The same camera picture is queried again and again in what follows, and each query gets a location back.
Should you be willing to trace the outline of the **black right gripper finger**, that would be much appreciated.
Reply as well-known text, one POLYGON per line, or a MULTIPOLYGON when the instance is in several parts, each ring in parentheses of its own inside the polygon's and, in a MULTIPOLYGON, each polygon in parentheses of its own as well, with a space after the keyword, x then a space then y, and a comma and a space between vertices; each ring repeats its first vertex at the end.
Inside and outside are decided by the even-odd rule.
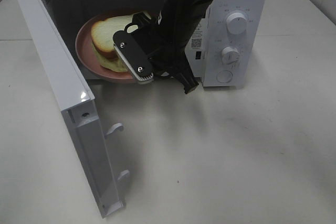
POLYGON ((184 51, 179 52, 173 62, 174 78, 177 79, 184 88, 184 93, 189 94, 198 86, 190 64, 184 51))
POLYGON ((152 18, 147 12, 135 13, 132 17, 132 26, 137 26, 138 29, 150 24, 152 18))

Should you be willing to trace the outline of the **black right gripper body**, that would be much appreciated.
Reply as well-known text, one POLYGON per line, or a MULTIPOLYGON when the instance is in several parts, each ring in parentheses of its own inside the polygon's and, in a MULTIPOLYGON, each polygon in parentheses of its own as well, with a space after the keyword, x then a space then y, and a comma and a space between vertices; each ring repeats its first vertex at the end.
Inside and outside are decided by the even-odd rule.
POLYGON ((164 0, 156 20, 132 33, 155 74, 174 75, 173 62, 184 51, 213 0, 164 0))

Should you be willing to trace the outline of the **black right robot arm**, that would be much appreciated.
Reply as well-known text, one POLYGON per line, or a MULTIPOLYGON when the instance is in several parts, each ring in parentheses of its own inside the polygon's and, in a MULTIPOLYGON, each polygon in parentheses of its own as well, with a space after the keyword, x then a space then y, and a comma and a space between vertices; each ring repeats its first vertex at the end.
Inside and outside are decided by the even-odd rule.
POLYGON ((185 55, 185 47, 213 0, 165 0, 157 19, 135 14, 128 68, 139 82, 151 81, 159 72, 178 80, 185 93, 198 83, 185 55))

